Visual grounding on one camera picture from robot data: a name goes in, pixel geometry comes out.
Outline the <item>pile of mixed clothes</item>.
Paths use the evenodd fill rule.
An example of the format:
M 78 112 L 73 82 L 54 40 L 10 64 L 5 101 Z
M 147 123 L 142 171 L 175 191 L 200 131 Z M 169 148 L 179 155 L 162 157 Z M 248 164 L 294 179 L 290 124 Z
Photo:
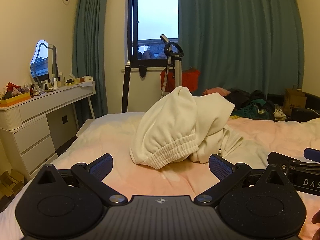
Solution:
M 285 121 L 287 119 L 283 110 L 266 95 L 255 90 L 252 93 L 240 89 L 226 90 L 221 87 L 206 89 L 202 95 L 219 93 L 226 100 L 235 105 L 231 119 L 247 118 L 252 120 Z

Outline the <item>white stool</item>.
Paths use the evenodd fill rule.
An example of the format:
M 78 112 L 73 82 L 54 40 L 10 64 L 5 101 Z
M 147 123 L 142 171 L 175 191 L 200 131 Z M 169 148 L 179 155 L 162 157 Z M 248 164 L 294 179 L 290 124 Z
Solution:
M 78 132 L 76 133 L 76 137 L 79 137 L 86 129 L 89 128 L 89 126 L 94 122 L 94 119 L 87 119 L 84 124 L 80 127 Z

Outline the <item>brown cardboard box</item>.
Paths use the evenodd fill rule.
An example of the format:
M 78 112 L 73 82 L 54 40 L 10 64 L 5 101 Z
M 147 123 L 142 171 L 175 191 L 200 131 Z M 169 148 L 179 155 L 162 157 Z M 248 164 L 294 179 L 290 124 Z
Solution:
M 285 88 L 283 112 L 287 116 L 291 116 L 294 108 L 304 108 L 306 105 L 306 96 L 302 90 Z

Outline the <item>white dressing table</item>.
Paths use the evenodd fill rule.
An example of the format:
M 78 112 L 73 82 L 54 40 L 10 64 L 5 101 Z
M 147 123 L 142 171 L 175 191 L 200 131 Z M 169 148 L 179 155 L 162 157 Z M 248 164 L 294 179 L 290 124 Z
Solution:
M 1 142 L 13 169 L 31 180 L 78 135 L 75 103 L 91 103 L 95 83 L 83 82 L 1 108 Z

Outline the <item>cardboard boxes on floor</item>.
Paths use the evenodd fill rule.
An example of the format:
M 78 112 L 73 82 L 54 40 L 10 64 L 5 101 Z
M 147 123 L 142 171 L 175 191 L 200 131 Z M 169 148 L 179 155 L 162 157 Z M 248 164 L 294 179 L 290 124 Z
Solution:
M 24 186 L 24 175 L 11 169 L 10 172 L 5 171 L 1 174 L 1 209 L 20 192 Z

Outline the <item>red cloth on stand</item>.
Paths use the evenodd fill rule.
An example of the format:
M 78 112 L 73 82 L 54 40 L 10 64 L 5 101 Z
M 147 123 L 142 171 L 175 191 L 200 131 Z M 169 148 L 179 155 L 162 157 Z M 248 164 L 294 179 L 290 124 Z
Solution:
M 164 85 L 164 78 L 167 78 L 167 84 L 165 87 L 165 92 L 171 92 L 175 88 L 175 71 L 169 69 L 168 73 L 163 70 L 160 74 L 161 77 L 161 89 Z M 187 87 L 190 92 L 194 92 L 198 89 L 200 71 L 195 68 L 190 68 L 189 70 L 182 71 L 182 86 Z

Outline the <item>orange tray of toiletries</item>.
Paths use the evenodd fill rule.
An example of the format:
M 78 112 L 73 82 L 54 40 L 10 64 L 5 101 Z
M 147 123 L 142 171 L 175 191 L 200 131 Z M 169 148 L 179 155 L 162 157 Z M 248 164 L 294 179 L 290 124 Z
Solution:
M 28 86 L 19 86 L 14 83 L 7 83 L 1 90 L 1 107 L 9 107 L 31 98 Z

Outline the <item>wavy lit mirror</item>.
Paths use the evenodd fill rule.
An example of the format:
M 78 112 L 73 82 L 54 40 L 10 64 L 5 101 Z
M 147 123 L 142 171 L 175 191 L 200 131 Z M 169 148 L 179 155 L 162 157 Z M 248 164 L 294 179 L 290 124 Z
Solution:
M 45 40 L 37 42 L 30 62 L 30 74 L 38 88 L 42 88 L 44 81 L 53 81 L 58 78 L 59 68 L 56 56 L 56 46 L 49 44 Z

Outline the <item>teal curtain right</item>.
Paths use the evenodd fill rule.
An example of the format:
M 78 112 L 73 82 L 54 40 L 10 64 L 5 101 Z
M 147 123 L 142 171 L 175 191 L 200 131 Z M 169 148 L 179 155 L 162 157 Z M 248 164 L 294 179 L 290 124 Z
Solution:
M 283 94 L 302 86 L 296 0 L 178 0 L 178 42 L 183 67 L 200 71 L 196 95 L 214 87 Z

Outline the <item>teal curtain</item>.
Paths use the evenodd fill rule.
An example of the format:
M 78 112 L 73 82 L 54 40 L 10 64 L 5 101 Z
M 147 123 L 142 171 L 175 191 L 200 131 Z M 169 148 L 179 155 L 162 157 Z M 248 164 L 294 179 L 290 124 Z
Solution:
M 95 95 L 91 99 L 96 118 L 108 113 L 104 38 L 107 0 L 78 0 L 74 24 L 72 74 L 91 76 Z
M 296 0 L 178 0 L 178 42 L 183 67 L 200 71 L 196 95 L 214 87 L 283 94 L 302 86 Z

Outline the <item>teal curtain left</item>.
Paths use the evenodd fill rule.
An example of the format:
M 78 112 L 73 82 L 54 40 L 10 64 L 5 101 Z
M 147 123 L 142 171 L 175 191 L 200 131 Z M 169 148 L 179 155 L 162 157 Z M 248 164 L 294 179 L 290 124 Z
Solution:
M 107 0 L 78 0 L 74 24 L 72 74 L 91 76 L 95 95 L 91 99 L 96 118 L 108 113 L 104 38 Z

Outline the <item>dark framed window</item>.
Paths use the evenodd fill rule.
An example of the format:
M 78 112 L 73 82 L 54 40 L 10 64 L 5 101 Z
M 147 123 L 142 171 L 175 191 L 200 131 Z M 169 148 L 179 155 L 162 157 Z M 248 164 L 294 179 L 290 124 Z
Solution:
M 162 34 L 177 42 L 178 0 L 129 0 L 127 55 L 131 67 L 166 66 Z

